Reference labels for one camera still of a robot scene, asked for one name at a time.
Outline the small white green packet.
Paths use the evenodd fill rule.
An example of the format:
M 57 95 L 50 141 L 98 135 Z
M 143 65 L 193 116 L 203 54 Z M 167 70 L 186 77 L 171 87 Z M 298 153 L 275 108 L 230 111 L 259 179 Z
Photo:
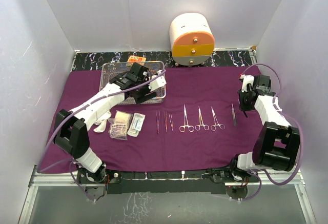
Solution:
M 133 127 L 130 127 L 127 132 L 127 134 L 132 137 L 137 137 L 139 133 L 140 133 L 140 129 L 135 129 Z

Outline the metal mesh instrument tray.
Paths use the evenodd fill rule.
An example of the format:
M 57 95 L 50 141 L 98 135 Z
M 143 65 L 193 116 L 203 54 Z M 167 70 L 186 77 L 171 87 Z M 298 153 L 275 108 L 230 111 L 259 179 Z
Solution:
M 149 69 L 151 75 L 157 74 L 158 71 L 164 68 L 164 63 L 162 61 L 146 61 L 139 62 L 139 64 L 144 65 Z M 116 63 L 106 63 L 103 64 L 100 77 L 99 91 L 101 91 L 110 79 L 114 78 L 120 73 L 127 72 L 130 70 L 132 63 L 128 62 L 116 62 Z M 148 99 L 143 104 L 157 104 L 163 102 L 167 95 L 166 86 L 161 87 L 156 90 L 156 97 Z

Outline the white gauze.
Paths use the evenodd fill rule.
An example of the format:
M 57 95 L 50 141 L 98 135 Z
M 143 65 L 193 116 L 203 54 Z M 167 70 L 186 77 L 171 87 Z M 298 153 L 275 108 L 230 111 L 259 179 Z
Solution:
M 108 111 L 102 115 L 95 123 L 96 128 L 93 129 L 95 133 L 103 133 L 106 129 L 108 119 L 111 118 L 111 112 Z

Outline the ribbed grip steel tweezers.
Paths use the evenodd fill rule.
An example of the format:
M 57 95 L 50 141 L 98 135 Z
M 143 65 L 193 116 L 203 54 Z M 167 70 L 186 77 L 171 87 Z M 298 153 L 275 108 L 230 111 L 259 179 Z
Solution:
M 174 124 L 173 124 L 173 116 L 172 116 L 171 113 L 169 114 L 169 122 L 170 122 L 171 131 L 173 132 L 174 131 Z

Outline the steel needle holder clamp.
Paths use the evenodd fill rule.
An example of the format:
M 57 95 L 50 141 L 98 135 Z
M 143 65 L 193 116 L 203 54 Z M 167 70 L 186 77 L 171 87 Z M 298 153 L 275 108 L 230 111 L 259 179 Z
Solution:
M 198 114 L 199 114 L 199 124 L 195 125 L 195 130 L 196 131 L 199 131 L 201 128 L 203 128 L 205 131 L 208 131 L 209 130 L 209 126 L 206 125 L 203 122 L 203 118 L 202 118 L 202 113 L 201 113 L 200 107 L 198 107 Z

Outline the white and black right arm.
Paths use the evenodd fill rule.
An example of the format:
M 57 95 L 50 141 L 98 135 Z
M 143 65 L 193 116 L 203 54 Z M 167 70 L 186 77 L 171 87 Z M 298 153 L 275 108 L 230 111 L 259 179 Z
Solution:
M 241 181 L 252 171 L 291 171 L 300 149 L 300 133 L 282 115 L 277 94 L 271 91 L 270 77 L 241 74 L 239 79 L 239 108 L 243 113 L 257 111 L 262 129 L 253 150 L 231 160 L 229 177 Z

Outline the small white blue packet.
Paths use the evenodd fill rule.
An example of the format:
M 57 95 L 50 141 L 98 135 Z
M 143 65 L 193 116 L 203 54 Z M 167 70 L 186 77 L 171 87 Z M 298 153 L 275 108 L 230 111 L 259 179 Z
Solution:
M 145 120 L 145 115 L 144 114 L 140 114 L 140 113 L 134 113 L 133 115 L 133 119 L 132 119 L 132 123 L 131 123 L 131 130 L 136 133 L 136 132 L 140 132 Z

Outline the straight steel tweezers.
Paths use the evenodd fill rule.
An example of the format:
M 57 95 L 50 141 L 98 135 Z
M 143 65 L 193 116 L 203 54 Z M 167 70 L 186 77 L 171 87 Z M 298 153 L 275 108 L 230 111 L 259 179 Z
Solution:
M 160 111 L 156 112 L 156 127 L 157 127 L 157 134 L 159 134 L 159 126 L 160 126 Z

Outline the curved tip steel tweezers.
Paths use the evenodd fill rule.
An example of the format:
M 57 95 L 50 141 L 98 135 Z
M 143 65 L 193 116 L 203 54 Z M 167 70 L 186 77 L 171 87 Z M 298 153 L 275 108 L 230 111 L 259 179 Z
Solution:
M 165 124 L 165 132 L 168 132 L 168 113 L 167 111 L 163 112 L 163 117 L 164 117 L 164 124 Z

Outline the steel hemostat forceps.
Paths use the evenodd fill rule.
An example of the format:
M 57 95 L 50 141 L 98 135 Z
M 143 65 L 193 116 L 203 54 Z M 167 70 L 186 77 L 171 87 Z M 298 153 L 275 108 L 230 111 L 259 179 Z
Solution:
M 194 132 L 194 126 L 191 126 L 188 122 L 186 105 L 183 106 L 183 125 L 179 127 L 179 131 L 184 133 L 185 131 Z

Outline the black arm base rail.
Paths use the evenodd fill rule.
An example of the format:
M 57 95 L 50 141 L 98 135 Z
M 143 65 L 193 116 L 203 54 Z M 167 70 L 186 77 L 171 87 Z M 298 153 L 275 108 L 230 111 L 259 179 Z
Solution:
M 248 185 L 259 183 L 255 176 L 247 173 L 230 173 L 228 169 L 205 169 L 196 171 L 132 172 L 106 170 L 100 181 L 92 180 L 82 170 L 77 181 L 84 186 L 102 186 L 106 194 L 124 193 L 211 193 L 226 194 L 231 189 L 237 194 L 240 188 L 247 194 Z

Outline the purple cloth drape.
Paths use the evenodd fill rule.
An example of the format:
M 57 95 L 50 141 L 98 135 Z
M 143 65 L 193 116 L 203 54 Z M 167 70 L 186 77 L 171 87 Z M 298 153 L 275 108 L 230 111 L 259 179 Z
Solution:
M 90 147 L 107 165 L 108 169 L 121 171 L 181 171 L 223 167 L 236 154 L 252 151 L 262 129 L 257 111 L 247 112 L 248 118 L 238 109 L 239 76 L 242 72 L 259 74 L 257 67 L 195 67 L 167 68 L 165 73 L 167 95 L 158 104 L 116 105 L 112 113 L 144 114 L 145 120 L 137 137 L 127 140 L 112 139 L 108 132 L 88 135 Z M 233 124 L 234 104 L 237 126 Z M 186 105 L 188 122 L 199 124 L 198 107 L 203 122 L 209 126 L 205 131 L 181 133 L 183 106 Z M 214 123 L 211 111 L 225 129 L 212 131 Z M 160 111 L 159 134 L 156 112 Z M 168 113 L 168 132 L 165 132 L 163 112 Z M 173 116 L 171 131 L 169 114 Z

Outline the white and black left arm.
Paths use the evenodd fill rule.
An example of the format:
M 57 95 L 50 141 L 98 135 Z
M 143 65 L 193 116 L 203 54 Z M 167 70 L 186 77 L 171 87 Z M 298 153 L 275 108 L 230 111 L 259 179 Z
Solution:
M 67 111 L 60 110 L 55 118 L 54 132 L 50 138 L 56 146 L 69 154 L 82 173 L 93 182 L 106 176 L 106 164 L 90 147 L 90 128 L 111 108 L 132 97 L 137 104 L 156 97 L 156 90 L 166 85 L 165 70 L 151 74 L 141 64 L 109 80 L 106 86 L 88 101 Z

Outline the white gauze pack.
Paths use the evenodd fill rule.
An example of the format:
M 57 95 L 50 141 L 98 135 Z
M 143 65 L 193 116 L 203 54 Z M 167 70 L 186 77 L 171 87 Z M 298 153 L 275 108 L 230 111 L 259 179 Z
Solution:
M 127 140 L 128 130 L 132 121 L 132 114 L 116 111 L 114 118 L 109 119 L 109 136 L 112 139 Z

